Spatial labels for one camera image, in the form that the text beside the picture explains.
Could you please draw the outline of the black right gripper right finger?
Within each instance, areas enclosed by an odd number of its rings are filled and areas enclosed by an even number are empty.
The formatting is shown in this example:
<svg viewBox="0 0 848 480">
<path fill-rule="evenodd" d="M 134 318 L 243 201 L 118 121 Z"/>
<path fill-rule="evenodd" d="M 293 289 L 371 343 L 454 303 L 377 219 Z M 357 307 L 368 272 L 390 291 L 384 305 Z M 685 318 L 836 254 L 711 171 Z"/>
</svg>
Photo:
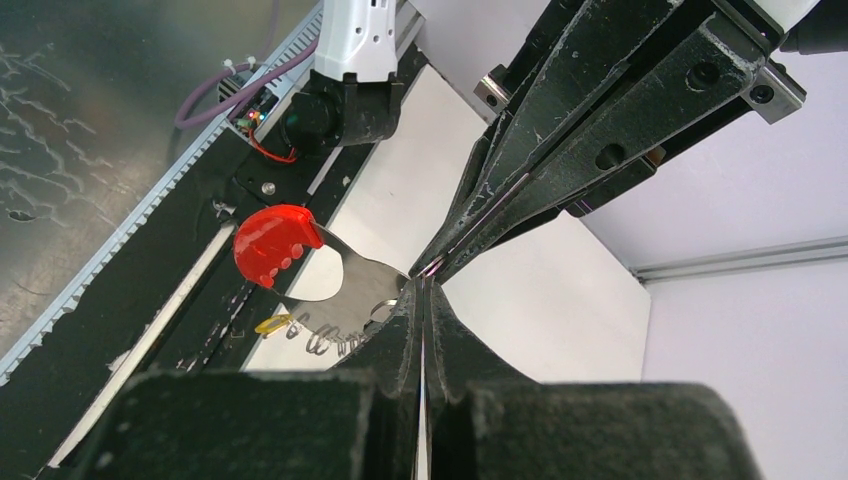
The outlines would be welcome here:
<svg viewBox="0 0 848 480">
<path fill-rule="evenodd" d="M 697 383 L 540 383 L 425 283 L 425 391 L 436 479 L 758 479 L 730 406 Z"/>
</svg>

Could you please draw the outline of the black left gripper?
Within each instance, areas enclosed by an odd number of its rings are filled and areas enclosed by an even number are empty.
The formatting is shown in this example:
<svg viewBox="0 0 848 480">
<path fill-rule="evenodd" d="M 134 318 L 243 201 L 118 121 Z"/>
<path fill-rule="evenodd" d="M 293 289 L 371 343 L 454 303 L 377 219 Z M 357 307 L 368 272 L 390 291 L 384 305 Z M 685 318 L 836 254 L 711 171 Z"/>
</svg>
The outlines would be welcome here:
<svg viewBox="0 0 848 480">
<path fill-rule="evenodd" d="M 785 35 L 751 1 L 553 1 L 477 95 L 497 116 L 411 269 L 444 282 L 561 211 L 587 215 L 747 113 L 806 91 L 773 59 Z"/>
</svg>

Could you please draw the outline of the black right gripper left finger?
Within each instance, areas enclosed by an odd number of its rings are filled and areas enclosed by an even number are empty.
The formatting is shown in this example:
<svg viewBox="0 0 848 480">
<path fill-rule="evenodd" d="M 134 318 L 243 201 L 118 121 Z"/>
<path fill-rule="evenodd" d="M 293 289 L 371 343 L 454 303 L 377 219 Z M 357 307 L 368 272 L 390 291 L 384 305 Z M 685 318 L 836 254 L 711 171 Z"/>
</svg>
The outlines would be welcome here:
<svg viewBox="0 0 848 480">
<path fill-rule="evenodd" d="M 415 284 L 324 371 L 133 378 L 86 443 L 80 479 L 407 479 L 418 435 Z"/>
</svg>

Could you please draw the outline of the red-handled metal key holder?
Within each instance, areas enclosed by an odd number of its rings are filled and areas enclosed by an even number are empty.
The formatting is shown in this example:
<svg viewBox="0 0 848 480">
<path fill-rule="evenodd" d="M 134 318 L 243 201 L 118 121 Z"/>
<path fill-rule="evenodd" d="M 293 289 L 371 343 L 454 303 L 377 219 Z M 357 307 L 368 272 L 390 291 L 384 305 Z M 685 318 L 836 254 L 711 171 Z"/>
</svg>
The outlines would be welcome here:
<svg viewBox="0 0 848 480">
<path fill-rule="evenodd" d="M 237 269 L 279 296 L 283 313 L 303 329 L 307 351 L 344 354 L 385 322 L 408 276 L 356 252 L 296 205 L 262 209 L 244 220 L 233 242 Z"/>
</svg>

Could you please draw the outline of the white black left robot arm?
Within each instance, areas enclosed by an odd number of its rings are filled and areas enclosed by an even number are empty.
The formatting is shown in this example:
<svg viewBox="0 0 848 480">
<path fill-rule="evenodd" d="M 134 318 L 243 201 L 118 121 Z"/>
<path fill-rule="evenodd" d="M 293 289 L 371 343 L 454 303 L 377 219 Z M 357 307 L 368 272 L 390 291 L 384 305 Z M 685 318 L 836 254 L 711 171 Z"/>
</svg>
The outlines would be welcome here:
<svg viewBox="0 0 848 480">
<path fill-rule="evenodd" d="M 283 123 L 301 152 L 384 140 L 401 82 L 391 1 L 327 1 Z M 503 79 L 447 217 L 413 265 L 445 281 L 559 212 L 580 217 L 754 107 L 792 22 L 770 1 L 552 1 Z"/>
</svg>

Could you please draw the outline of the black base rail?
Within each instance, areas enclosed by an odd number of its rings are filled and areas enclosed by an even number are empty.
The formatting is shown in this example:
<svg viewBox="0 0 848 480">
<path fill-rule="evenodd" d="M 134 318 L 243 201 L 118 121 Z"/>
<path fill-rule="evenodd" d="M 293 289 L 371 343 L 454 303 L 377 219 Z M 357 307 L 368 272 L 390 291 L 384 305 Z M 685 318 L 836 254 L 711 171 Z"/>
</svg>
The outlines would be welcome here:
<svg viewBox="0 0 848 480">
<path fill-rule="evenodd" d="M 132 353 L 142 370 L 243 360 L 248 323 L 270 312 L 272 297 L 240 275 L 224 227 L 279 203 L 328 220 L 373 151 L 349 146 L 274 165 L 241 134 L 217 130 L 6 364 L 2 477 L 66 477 L 72 431 Z"/>
</svg>

